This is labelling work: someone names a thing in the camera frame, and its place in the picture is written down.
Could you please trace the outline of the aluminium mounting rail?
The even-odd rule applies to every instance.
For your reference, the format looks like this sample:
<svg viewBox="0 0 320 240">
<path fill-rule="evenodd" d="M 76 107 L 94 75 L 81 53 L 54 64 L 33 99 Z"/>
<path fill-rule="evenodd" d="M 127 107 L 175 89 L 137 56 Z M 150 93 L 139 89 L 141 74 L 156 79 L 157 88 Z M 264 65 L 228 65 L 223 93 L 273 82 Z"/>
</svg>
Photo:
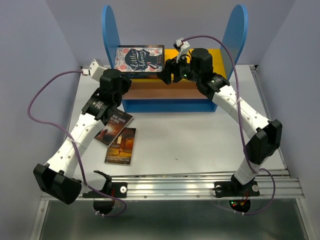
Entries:
<svg viewBox="0 0 320 240">
<path fill-rule="evenodd" d="M 227 172 L 200 175 L 113 176 L 108 195 L 125 201 L 300 199 L 304 197 L 297 178 L 286 171 L 257 176 L 247 188 L 230 187 Z"/>
</svg>

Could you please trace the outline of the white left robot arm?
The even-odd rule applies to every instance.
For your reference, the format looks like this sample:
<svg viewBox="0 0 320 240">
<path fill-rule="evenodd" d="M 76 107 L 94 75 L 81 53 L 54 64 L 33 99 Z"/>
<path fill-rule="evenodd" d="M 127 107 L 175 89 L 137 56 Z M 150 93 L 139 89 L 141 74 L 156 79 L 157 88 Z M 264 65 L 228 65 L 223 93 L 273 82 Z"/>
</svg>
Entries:
<svg viewBox="0 0 320 240">
<path fill-rule="evenodd" d="M 29 118 L 37 123 L 54 126 L 66 134 L 57 152 L 45 163 L 37 164 L 33 175 L 39 188 L 50 196 L 69 205 L 81 194 L 88 184 L 81 157 L 95 136 L 107 125 L 122 102 L 122 97 L 131 87 L 131 80 L 117 69 L 105 69 L 99 80 L 99 87 L 93 92 L 81 110 L 71 132 L 54 122 Z M 75 179 L 76 167 L 82 172 L 82 180 Z"/>
</svg>

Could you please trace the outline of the Little Women book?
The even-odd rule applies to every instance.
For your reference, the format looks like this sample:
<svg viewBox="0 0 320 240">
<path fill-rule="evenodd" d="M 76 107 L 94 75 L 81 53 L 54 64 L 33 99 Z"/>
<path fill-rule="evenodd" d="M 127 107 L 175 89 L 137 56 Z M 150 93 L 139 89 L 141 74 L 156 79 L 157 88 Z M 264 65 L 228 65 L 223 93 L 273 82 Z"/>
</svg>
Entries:
<svg viewBox="0 0 320 240">
<path fill-rule="evenodd" d="M 164 45 L 120 45 L 115 52 L 114 68 L 124 73 L 153 74 L 164 65 Z"/>
</svg>

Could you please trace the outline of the A Tale of Two Cities book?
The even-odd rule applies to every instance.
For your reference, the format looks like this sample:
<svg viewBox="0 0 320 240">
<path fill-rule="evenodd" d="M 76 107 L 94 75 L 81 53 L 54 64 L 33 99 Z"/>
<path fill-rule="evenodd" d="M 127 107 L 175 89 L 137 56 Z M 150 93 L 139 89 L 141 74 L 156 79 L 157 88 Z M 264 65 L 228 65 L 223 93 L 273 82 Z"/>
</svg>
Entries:
<svg viewBox="0 0 320 240">
<path fill-rule="evenodd" d="M 138 76 L 140 76 L 140 77 L 142 77 L 142 76 L 157 76 L 157 74 L 158 74 L 158 72 L 154 72 L 154 71 L 151 71 L 151 72 L 144 72 L 144 71 L 125 72 L 125 71 L 122 71 L 121 73 L 129 78 L 138 77 Z"/>
</svg>

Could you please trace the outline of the Three Days to See book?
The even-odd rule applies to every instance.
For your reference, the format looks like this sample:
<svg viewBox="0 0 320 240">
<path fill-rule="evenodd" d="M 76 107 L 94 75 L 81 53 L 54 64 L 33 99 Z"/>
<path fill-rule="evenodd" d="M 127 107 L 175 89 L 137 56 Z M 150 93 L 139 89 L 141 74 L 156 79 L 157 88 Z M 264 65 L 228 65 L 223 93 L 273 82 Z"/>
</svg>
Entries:
<svg viewBox="0 0 320 240">
<path fill-rule="evenodd" d="M 132 119 L 132 115 L 117 109 L 95 139 L 109 147 Z"/>
</svg>

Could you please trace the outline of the orange Leonard Tolane book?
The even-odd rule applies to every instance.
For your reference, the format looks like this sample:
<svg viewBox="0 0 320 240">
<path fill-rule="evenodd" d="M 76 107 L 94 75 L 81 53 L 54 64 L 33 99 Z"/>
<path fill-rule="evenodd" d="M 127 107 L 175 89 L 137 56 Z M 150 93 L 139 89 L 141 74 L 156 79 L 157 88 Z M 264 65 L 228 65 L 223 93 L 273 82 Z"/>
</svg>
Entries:
<svg viewBox="0 0 320 240">
<path fill-rule="evenodd" d="M 107 149 L 104 163 L 130 166 L 135 143 L 136 128 L 125 127 Z"/>
</svg>

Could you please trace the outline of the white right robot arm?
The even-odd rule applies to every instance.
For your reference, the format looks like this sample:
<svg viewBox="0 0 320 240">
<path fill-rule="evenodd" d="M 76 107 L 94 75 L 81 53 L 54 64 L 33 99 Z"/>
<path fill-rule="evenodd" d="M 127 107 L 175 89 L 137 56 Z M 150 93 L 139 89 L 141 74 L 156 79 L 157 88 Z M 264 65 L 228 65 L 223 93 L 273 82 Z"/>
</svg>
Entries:
<svg viewBox="0 0 320 240">
<path fill-rule="evenodd" d="M 165 61 L 164 69 L 157 74 L 165 84 L 178 83 L 185 79 L 194 82 L 198 91 L 215 105 L 221 107 L 240 130 L 244 159 L 229 181 L 214 184 L 217 198 L 241 197 L 253 191 L 254 179 L 264 162 L 280 147 L 283 125 L 279 120 L 269 120 L 240 97 L 222 75 L 214 72 L 213 57 L 205 48 L 194 49 L 190 56 L 178 56 Z"/>
</svg>

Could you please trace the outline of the Jane Eyre book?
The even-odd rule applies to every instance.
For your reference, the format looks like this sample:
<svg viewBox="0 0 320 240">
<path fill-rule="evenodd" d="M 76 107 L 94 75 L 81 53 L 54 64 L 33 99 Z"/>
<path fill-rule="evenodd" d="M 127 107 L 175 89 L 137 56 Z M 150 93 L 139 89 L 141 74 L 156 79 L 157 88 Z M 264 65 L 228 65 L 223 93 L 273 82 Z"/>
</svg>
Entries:
<svg viewBox="0 0 320 240">
<path fill-rule="evenodd" d="M 135 79 L 135 80 L 159 80 L 159 78 L 155 75 L 152 75 L 152 76 L 138 76 L 138 77 L 132 77 L 132 79 Z"/>
</svg>

